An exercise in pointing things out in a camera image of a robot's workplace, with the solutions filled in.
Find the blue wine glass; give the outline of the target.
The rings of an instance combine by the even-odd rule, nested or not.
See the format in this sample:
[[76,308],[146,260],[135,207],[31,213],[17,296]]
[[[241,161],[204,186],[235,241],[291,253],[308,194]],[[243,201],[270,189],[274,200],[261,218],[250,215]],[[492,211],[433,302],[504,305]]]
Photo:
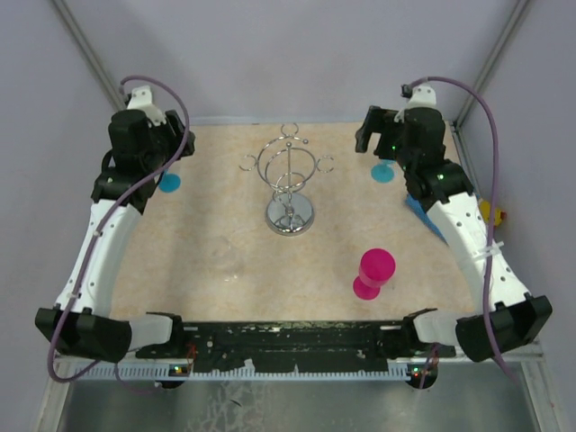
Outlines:
[[389,159],[381,159],[377,164],[375,164],[371,169],[372,179],[381,184],[387,184],[391,182],[394,177],[394,162]]
[[157,182],[157,188],[165,193],[175,192],[181,186],[181,177],[178,174],[165,171]]

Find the pink wine glass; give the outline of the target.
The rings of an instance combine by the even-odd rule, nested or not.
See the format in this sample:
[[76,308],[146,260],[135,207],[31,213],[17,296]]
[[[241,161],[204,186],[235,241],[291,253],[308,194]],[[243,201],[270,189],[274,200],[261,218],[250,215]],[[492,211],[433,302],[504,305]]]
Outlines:
[[392,254],[382,248],[367,250],[358,267],[358,276],[353,281],[355,295],[365,301],[375,299],[396,271],[396,261]]

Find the clear wine glass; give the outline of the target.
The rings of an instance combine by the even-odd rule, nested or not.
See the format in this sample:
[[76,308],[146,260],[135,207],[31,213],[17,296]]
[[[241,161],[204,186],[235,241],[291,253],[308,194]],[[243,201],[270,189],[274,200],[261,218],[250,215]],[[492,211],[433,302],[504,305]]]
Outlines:
[[244,273],[244,258],[227,238],[219,237],[208,252],[211,267],[226,283],[235,283]]

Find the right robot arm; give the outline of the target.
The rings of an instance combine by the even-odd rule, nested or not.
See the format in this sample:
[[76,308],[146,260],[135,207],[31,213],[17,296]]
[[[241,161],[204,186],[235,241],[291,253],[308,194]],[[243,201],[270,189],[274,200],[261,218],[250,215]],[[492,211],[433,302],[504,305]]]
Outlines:
[[553,313],[544,295],[535,297],[518,279],[501,247],[488,238],[473,185],[456,162],[446,157],[446,125],[431,107],[397,111],[369,107],[355,133],[355,150],[365,153],[373,134],[380,138],[374,154],[398,163],[409,195],[438,228],[475,300],[467,317],[423,310],[402,333],[403,348],[423,356],[434,342],[460,347],[482,362],[534,341]]

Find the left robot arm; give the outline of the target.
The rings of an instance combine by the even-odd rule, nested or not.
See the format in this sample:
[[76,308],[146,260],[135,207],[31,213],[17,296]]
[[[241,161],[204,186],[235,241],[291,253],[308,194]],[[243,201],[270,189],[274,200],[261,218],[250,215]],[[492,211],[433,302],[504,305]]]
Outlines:
[[170,158],[194,153],[193,133],[177,111],[152,121],[141,109],[115,113],[108,126],[111,149],[91,193],[90,220],[65,288],[50,308],[38,309],[35,326],[64,356],[117,363],[134,349],[156,345],[181,355],[187,335],[176,316],[150,312],[141,319],[111,319],[112,294],[122,257],[157,189]]

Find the chrome wine glass rack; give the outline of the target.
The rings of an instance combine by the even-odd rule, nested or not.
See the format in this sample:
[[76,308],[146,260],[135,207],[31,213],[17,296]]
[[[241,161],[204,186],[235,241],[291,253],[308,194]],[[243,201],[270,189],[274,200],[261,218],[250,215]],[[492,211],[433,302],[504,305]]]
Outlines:
[[295,237],[309,230],[315,209],[303,189],[316,174],[335,169],[335,158],[317,156],[310,150],[310,140],[300,135],[296,122],[284,123],[279,136],[269,140],[254,154],[244,155],[238,168],[256,172],[270,188],[271,198],[265,208],[268,228],[285,237]]

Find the blue Pikachu cloth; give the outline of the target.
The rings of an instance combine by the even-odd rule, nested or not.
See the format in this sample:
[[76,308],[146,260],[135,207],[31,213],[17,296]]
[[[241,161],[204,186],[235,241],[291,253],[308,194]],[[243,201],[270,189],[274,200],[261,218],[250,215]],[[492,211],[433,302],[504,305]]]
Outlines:
[[466,236],[480,245],[485,245],[488,226],[491,223],[491,211],[494,211],[493,226],[497,228],[507,213],[499,206],[492,207],[489,200],[479,195],[465,197],[465,193],[454,196],[451,202],[436,202],[428,211],[425,206],[410,193],[406,193],[404,203],[407,207],[442,241],[451,245],[455,240],[464,240]]

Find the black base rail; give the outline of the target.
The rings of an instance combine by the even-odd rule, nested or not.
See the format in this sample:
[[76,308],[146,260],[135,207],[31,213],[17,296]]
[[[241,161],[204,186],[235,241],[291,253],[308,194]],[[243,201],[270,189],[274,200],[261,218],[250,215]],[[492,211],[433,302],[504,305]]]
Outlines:
[[258,373],[386,372],[390,360],[426,356],[410,319],[385,321],[185,322],[139,359],[183,358],[197,373],[228,372],[247,360]]

